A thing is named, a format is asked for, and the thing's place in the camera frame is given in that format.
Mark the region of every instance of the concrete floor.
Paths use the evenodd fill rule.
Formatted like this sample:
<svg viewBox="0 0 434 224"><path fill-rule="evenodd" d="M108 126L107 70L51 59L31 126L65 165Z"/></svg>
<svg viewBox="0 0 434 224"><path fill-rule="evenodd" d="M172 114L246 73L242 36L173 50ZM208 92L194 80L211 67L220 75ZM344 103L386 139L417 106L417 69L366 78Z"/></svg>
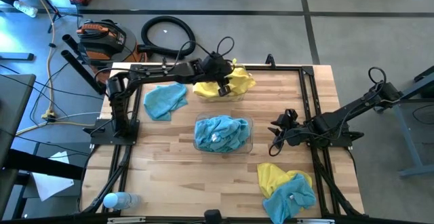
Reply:
<svg viewBox="0 0 434 224"><path fill-rule="evenodd" d="M27 0L37 5L36 0ZM59 7L71 7L67 0L52 0ZM434 12L433 0L308 0L311 11L316 12ZM93 0L90 10L272 10L301 11L300 0ZM140 40L142 25L152 15L85 15L84 18L101 20L110 18L130 28ZM239 62L262 63L272 53L279 64L312 64L306 26L302 16L178 16L191 26L197 40L214 49L218 40L226 35L236 41L228 58ZM1 64L21 73L34 73L37 80L47 79L45 60L51 35L47 15L41 12L36 19L23 14L0 14L0 52L32 52L32 62ZM312 17L313 32L321 64L333 67L341 104L360 97L372 86L368 69L382 67L388 81L398 89L408 87L415 75L433 65L434 18L344 18ZM76 29L76 18L65 17L56 22L58 45L52 60L52 70L64 64L60 51L67 49L61 42L65 33ZM177 48L186 40L185 35L171 25L151 29L155 43ZM201 57L196 51L192 57ZM161 62L158 56L153 57ZM95 95L71 67L65 68L54 82L55 88ZM37 94L34 92L30 105ZM101 102L55 93L55 102L67 113L99 111ZM47 101L42 100L36 112L45 111ZM32 126L27 108L20 128ZM92 124L95 116L71 119ZM353 154L357 164L358 180L366 213L372 217L419 221L434 220L434 174L401 179L397 171L412 166L399 125L392 111L382 115L369 111L350 122L353 130L365 133L355 142ZM41 141L89 141L80 127L52 126L29 132L25 136ZM31 151L28 142L16 140L15 148ZM33 200L26 207L29 217L40 217L73 212L73 197L52 198L46 202Z"/></svg>

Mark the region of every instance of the yellow towel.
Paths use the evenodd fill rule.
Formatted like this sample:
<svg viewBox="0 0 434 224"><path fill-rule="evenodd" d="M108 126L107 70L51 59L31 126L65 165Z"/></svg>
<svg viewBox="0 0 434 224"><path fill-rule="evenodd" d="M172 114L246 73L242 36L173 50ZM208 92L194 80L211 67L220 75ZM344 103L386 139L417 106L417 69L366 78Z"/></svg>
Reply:
<svg viewBox="0 0 434 224"><path fill-rule="evenodd" d="M247 73L245 68L235 68L234 71L227 76L229 78L229 87L231 93L228 96L236 96L246 93L247 90L256 85L252 76ZM218 84L216 82L198 82L193 86L193 92L206 98L218 97Z"/></svg>
<svg viewBox="0 0 434 224"><path fill-rule="evenodd" d="M266 198L269 198L278 187L293 179L297 173L302 174L307 180L309 186L312 187L312 178L301 170L290 170L284 172L272 163L259 164L258 182L260 190Z"/></svg>

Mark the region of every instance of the crumpled towel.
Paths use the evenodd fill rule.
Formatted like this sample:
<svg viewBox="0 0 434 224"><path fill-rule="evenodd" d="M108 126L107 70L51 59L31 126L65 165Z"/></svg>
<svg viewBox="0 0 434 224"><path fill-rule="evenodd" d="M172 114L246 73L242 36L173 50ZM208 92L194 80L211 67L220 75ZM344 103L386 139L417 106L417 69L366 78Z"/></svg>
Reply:
<svg viewBox="0 0 434 224"><path fill-rule="evenodd" d="M245 68L235 68L227 77L229 78L228 86L231 89L231 93L227 96L244 94L256 85L255 80L247 73ZM193 92L202 97L213 98L220 96L218 94L219 88L217 82L198 82L193 86Z"/></svg>
<svg viewBox="0 0 434 224"><path fill-rule="evenodd" d="M196 122L195 144L202 151L228 153L245 145L250 127L245 119L220 115Z"/></svg>
<svg viewBox="0 0 434 224"><path fill-rule="evenodd" d="M296 174L302 174L309 186L312 187L311 176L301 170L284 172L272 163L259 164L257 169L259 188L266 198L271 197L278 187L293 179Z"/></svg>
<svg viewBox="0 0 434 224"><path fill-rule="evenodd" d="M277 188L269 199L262 201L265 211L274 224L281 224L292 218L300 209L316 203L315 194L302 174Z"/></svg>
<svg viewBox="0 0 434 224"><path fill-rule="evenodd" d="M184 84L175 83L168 86L157 86L144 95L144 110L155 121L170 121L170 111L187 105L185 94L187 88Z"/></svg>

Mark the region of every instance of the black mount plate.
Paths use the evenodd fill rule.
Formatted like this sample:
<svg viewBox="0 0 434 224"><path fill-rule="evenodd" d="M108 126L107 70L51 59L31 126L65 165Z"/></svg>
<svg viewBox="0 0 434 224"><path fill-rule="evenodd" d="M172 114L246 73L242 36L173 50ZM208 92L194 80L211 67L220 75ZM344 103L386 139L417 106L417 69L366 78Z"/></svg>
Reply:
<svg viewBox="0 0 434 224"><path fill-rule="evenodd" d="M95 122L95 128L98 128L104 123L107 123L109 119L97 119ZM138 135L138 127L140 121L137 119L135 123L131 126L131 132L128 133L127 137L119 137L115 138L113 135L113 127L111 123L105 125L104 132L95 132L92 135L92 139L90 140L91 144L95 145L135 145L136 139Z"/></svg>

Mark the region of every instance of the white paper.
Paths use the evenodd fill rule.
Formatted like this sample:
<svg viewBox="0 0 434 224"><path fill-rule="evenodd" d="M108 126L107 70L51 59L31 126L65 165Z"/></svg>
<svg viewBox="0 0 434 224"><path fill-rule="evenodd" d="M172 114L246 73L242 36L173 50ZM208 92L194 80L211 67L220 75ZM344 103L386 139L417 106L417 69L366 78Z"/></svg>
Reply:
<svg viewBox="0 0 434 224"><path fill-rule="evenodd" d="M51 160L56 160L58 162L63 162L69 164L68 153L63 151L62 153L56 153ZM36 182L36 188L38 189L39 197L41 201L48 199L54 194L74 185L74 180L66 179L58 176L49 176L47 174L32 173L33 178Z"/></svg>

